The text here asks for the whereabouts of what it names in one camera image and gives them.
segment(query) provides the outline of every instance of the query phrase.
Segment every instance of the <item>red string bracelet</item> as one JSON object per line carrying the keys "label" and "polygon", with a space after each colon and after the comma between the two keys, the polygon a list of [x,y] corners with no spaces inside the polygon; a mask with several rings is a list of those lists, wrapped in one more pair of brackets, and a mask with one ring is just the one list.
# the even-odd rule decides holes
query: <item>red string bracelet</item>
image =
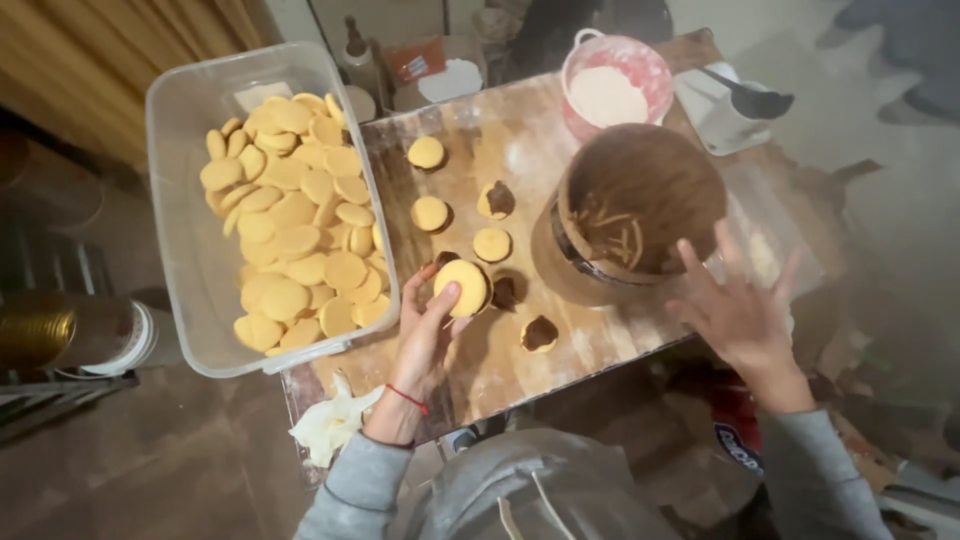
{"label": "red string bracelet", "polygon": [[420,409],[420,412],[422,412],[424,415],[426,415],[426,413],[427,413],[426,405],[422,404],[421,402],[418,402],[417,400],[411,398],[410,396],[404,394],[403,392],[400,392],[399,390],[397,390],[396,388],[394,388],[394,386],[393,386],[392,384],[387,384],[387,388],[390,388],[391,390],[393,390],[394,392],[396,392],[396,394],[397,394],[399,397],[403,398],[404,400],[407,400],[408,402],[416,405],[417,408]]}

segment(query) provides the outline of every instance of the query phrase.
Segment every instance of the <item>clear plastic bin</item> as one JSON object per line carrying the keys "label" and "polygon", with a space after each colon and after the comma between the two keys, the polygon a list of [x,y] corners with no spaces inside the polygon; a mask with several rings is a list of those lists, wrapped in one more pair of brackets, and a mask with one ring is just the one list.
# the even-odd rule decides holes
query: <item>clear plastic bin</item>
{"label": "clear plastic bin", "polygon": [[394,255],[387,244],[390,308],[369,327],[271,357],[244,347],[233,334],[233,321],[244,314],[235,284],[244,260],[236,235],[223,237],[222,220],[204,200],[200,169],[209,161],[204,138],[233,116],[247,117],[249,111],[237,101],[236,92],[276,83],[285,83],[293,94],[332,92],[337,97],[363,161],[377,226],[388,237],[363,137],[333,59],[321,45],[285,43],[185,65],[158,77],[147,92],[147,143],[163,270],[183,355],[208,377],[236,377],[258,369],[276,373],[345,351],[354,339],[386,330],[399,317]]}

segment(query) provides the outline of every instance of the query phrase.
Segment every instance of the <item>spoon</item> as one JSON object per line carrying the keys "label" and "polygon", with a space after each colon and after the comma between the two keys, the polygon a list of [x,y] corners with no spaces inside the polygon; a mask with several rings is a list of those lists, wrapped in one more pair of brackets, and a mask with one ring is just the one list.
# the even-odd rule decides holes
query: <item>spoon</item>
{"label": "spoon", "polygon": [[740,83],[710,71],[705,67],[698,67],[711,79],[731,90],[731,102],[737,112],[752,120],[773,120],[785,115],[793,105],[792,94],[781,94],[773,91],[754,90]]}

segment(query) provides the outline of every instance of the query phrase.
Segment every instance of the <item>person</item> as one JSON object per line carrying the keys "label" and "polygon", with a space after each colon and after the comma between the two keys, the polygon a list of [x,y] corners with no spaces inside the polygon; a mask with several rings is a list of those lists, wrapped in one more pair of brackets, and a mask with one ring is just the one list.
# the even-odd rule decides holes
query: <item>person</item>
{"label": "person", "polygon": [[[853,467],[794,361],[786,328],[794,255],[769,289],[751,284],[724,221],[716,228],[726,281],[719,284],[689,242],[678,250],[690,298],[667,309],[691,325],[748,384],[756,404],[764,482],[781,537],[892,538],[870,486]],[[469,323],[448,325],[459,297],[449,284],[417,306],[428,266],[403,287],[399,349],[391,384],[368,422],[334,463],[295,538],[384,538],[413,456],[422,402],[441,383],[450,341]],[[404,538],[679,538],[638,493],[622,450],[552,429],[509,431],[457,453],[417,502]]]}

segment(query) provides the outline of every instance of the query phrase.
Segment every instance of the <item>sweatshirt sleeve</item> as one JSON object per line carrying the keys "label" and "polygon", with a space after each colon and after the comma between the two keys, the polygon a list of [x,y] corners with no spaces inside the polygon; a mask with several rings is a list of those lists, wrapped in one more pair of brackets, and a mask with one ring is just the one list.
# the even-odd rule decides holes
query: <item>sweatshirt sleeve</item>
{"label": "sweatshirt sleeve", "polygon": [[295,540],[374,540],[386,537],[396,494],[413,457],[357,432],[333,463]]}
{"label": "sweatshirt sleeve", "polygon": [[785,540],[893,538],[825,411],[764,414],[759,423],[774,523]]}

